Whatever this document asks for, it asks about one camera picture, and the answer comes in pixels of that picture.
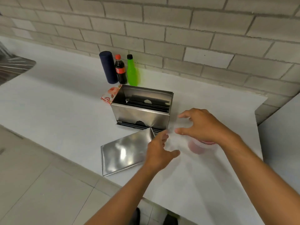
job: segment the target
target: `navy blue bottle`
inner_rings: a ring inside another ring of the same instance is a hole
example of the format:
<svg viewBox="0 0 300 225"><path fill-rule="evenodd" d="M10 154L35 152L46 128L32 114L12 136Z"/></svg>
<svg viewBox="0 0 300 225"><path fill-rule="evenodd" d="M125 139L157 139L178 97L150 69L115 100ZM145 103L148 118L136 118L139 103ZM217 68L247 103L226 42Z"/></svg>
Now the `navy blue bottle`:
<svg viewBox="0 0 300 225"><path fill-rule="evenodd" d="M118 75L115 71L115 63L113 60L113 54L110 51L102 51L100 54L100 60L104 69L104 73L107 82L115 84L118 82Z"/></svg>

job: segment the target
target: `plastic container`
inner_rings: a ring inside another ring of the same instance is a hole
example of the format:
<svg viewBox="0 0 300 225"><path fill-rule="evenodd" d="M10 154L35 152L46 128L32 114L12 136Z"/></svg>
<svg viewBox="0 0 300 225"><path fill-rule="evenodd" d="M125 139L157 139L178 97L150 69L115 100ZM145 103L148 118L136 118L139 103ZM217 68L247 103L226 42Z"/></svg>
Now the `plastic container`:
<svg viewBox="0 0 300 225"><path fill-rule="evenodd" d="M115 71L118 74L119 83L120 84L127 84L127 77L125 72L125 64L121 60L121 55L115 56L116 62L115 62Z"/></svg>
<svg viewBox="0 0 300 225"><path fill-rule="evenodd" d="M138 85L138 75L137 75L137 70L134 67L132 55L127 55L127 63L128 63L128 69L127 69L128 83L131 86L137 86Z"/></svg>
<svg viewBox="0 0 300 225"><path fill-rule="evenodd" d="M113 60L113 54L110 51L102 51L99 54L104 73L107 82L110 84L115 84L118 82L118 75L115 71L115 62Z"/></svg>
<svg viewBox="0 0 300 225"><path fill-rule="evenodd" d="M216 149L218 145L214 142L198 141L194 138L191 138L188 143L188 147L195 154L203 154L207 150Z"/></svg>

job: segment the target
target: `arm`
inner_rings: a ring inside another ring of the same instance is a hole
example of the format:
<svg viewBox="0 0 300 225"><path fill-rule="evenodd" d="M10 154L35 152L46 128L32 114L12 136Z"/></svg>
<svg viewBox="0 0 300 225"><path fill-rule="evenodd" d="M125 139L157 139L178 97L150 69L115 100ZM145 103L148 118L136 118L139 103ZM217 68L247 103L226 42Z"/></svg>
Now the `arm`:
<svg viewBox="0 0 300 225"><path fill-rule="evenodd" d="M300 195L257 157L240 136L207 110L193 108L178 117L190 118L193 126L178 128L176 133L216 142L221 146L266 225L299 224Z"/></svg>
<svg viewBox="0 0 300 225"><path fill-rule="evenodd" d="M141 169L85 225L128 225L154 176L180 154L179 150L164 150L168 137L164 130L148 144Z"/></svg>

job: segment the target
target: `red bottle cap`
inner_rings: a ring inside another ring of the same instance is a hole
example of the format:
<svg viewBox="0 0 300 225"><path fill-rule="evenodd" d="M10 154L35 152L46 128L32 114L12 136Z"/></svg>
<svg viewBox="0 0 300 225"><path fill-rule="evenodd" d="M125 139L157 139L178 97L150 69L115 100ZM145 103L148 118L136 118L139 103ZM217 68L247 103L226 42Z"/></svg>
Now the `red bottle cap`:
<svg viewBox="0 0 300 225"><path fill-rule="evenodd" d="M116 59L116 60L120 60L120 59L121 59L121 55L116 55L116 56L115 56L115 59Z"/></svg>

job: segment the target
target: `stainless steel sink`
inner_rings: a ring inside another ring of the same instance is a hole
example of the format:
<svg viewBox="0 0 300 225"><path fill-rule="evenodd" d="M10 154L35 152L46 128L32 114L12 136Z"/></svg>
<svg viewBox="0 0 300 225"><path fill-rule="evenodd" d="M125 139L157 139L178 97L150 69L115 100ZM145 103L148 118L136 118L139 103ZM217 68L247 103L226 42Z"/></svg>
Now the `stainless steel sink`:
<svg viewBox="0 0 300 225"><path fill-rule="evenodd" d="M13 55L0 42L0 85L25 73L35 64L33 60Z"/></svg>

